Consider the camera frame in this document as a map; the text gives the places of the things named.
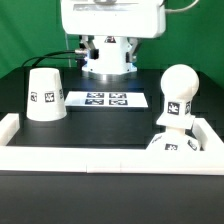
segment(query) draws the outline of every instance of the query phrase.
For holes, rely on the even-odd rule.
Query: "white cup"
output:
[[[59,70],[54,68],[31,69],[27,117],[35,121],[54,121],[66,115]]]

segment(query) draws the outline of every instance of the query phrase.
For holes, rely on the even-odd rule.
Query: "green wall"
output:
[[[192,0],[168,0],[179,8]],[[183,63],[210,76],[224,87],[224,1],[200,0],[187,13],[167,16],[166,33],[144,40],[139,68],[168,68]],[[69,37],[72,48],[76,36]],[[66,49],[60,18],[60,0],[0,0],[0,77],[30,57]],[[47,65],[68,66],[67,61],[46,60]]]

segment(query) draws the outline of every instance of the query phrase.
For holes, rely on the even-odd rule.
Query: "marker sheet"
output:
[[[147,108],[148,104],[143,93],[71,91],[65,106]]]

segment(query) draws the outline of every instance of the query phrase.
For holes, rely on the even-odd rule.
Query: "white ball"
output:
[[[197,73],[187,65],[168,68],[161,79],[165,97],[172,99],[192,99],[199,87]]]

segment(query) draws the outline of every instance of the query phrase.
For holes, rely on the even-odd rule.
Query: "black tabletop surface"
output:
[[[29,68],[0,80],[0,112],[20,113],[21,128],[9,145],[133,148],[144,150],[163,110],[163,71],[140,70],[120,83],[84,79],[76,69],[60,69],[68,91],[144,92],[147,109],[68,107],[66,118],[34,122],[26,118]],[[224,136],[224,91],[203,73],[192,114],[204,117]],[[0,223],[33,224],[210,224],[224,221],[224,177],[192,175],[0,172]]]

